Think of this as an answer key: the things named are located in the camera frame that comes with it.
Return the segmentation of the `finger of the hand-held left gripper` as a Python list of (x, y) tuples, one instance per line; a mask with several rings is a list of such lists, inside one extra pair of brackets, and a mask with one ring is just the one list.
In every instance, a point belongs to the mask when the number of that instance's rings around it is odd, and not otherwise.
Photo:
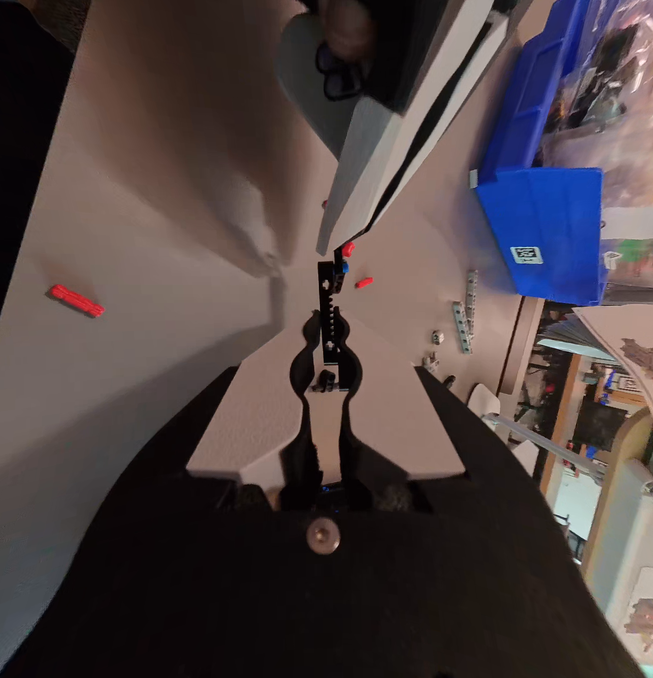
[(458, 69), (493, 1), (449, 1), (406, 108), (386, 109), (370, 97), (356, 104), (339, 158), (316, 250), (324, 255), (364, 231), (401, 165), (430, 106)]
[(447, 81), (425, 114), (406, 156), (383, 192), (371, 219), (364, 228), (369, 232), (423, 165), (425, 159), (448, 130), (454, 118), (471, 96), (507, 36), (509, 17), (488, 15), (458, 69)]

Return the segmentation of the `person's left hand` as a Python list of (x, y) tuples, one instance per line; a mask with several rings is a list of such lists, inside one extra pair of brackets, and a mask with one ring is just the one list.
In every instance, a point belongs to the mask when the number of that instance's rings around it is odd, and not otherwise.
[(318, 1), (323, 33), (331, 52), (354, 63), (374, 53), (377, 26), (368, 8), (360, 1)]

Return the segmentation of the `dark trousers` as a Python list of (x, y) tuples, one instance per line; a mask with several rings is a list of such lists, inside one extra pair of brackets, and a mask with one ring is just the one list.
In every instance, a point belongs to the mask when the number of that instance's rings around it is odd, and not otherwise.
[(0, 315), (91, 1), (0, 1)]

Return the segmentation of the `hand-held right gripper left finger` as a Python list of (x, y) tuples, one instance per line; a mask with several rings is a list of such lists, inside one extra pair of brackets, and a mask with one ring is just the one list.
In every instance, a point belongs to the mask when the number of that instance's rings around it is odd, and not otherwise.
[(284, 510), (307, 510), (322, 486), (306, 392), (321, 317), (314, 310), (243, 360), (186, 465), (192, 477), (258, 486)]

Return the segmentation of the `lego instruction book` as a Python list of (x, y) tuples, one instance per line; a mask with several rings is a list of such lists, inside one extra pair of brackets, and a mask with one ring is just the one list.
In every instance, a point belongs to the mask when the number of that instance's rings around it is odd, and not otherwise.
[(653, 677), (653, 305), (577, 309), (646, 405), (619, 429), (581, 566), (619, 640)]

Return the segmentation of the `long grey lego beam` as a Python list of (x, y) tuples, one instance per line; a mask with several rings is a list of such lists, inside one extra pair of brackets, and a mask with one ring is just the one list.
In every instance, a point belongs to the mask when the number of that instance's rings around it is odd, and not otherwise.
[(476, 319), (476, 298), (477, 298), (478, 270), (470, 270), (467, 274), (467, 285), (465, 295), (465, 314), (467, 327), (469, 330), (469, 339), (473, 340), (475, 334)]
[(467, 317), (466, 308), (463, 302), (454, 301), (452, 303), (453, 318), (457, 328), (458, 340), (461, 351), (464, 355), (472, 354), (472, 336), (471, 324)]

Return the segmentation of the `black lego gear rack assembly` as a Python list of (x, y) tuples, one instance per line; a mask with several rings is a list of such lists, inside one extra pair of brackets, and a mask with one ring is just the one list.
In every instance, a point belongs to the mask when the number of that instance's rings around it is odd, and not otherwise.
[(339, 294), (345, 277), (349, 272), (349, 264), (343, 253), (344, 246), (333, 252), (331, 260), (322, 260), (317, 264), (319, 283), (320, 322), (322, 336), (322, 357), (326, 366), (338, 365), (339, 343), (335, 326), (334, 296)]

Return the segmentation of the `clear plastic parts bag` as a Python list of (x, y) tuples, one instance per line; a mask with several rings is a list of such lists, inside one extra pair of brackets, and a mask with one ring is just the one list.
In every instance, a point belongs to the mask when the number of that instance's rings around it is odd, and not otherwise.
[(603, 174), (609, 282), (653, 289), (653, 1), (589, 1), (534, 166)]

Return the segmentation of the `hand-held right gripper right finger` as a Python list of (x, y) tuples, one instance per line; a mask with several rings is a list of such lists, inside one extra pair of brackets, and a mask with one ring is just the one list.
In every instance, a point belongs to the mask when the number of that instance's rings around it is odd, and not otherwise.
[(334, 314), (343, 402), (339, 461), (349, 508), (424, 510), (418, 486), (465, 465), (412, 361), (358, 320)]

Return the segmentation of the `blue plastic bin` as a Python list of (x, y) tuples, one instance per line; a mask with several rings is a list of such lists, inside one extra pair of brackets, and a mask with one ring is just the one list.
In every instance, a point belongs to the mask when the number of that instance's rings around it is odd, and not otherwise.
[(518, 294), (601, 303), (608, 271), (600, 251), (597, 167), (534, 167), (554, 96), (575, 65), (588, 1), (556, 1), (525, 43), (477, 173), (477, 197)]

